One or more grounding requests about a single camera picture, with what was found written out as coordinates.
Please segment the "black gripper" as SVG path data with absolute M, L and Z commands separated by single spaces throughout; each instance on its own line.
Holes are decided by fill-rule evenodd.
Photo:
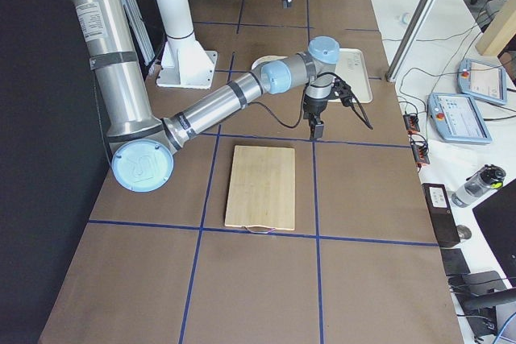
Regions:
M 327 108 L 327 99 L 317 99 L 310 96 L 303 98 L 303 118 L 310 120 L 310 138 L 320 139 L 323 136 L 324 123 L 320 120 L 322 112 Z

